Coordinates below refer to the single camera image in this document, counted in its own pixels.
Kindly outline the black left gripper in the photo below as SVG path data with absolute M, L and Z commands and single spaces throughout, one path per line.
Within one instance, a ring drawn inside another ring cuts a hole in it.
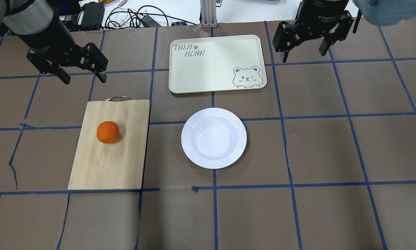
M 57 76 L 64 84 L 71 77 L 62 68 L 77 67 L 107 81 L 108 59 L 92 42 L 79 46 L 71 35 L 27 35 L 28 60 L 42 74 Z

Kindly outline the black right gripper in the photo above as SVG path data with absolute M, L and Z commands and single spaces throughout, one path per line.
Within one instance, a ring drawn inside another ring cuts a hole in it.
M 319 38 L 323 34 L 319 47 L 321 56 L 337 41 L 344 41 L 354 22 L 350 12 L 345 10 L 347 4 L 348 0 L 302 0 L 295 23 L 279 22 L 272 40 L 282 62 L 286 63 L 289 52 L 300 45 L 300 38 Z

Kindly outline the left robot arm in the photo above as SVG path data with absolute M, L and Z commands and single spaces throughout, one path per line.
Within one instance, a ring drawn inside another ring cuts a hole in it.
M 94 43 L 80 47 L 45 0 L 0 0 L 0 28 L 5 24 L 28 47 L 28 60 L 42 74 L 70 83 L 64 67 L 88 70 L 105 83 L 108 59 Z

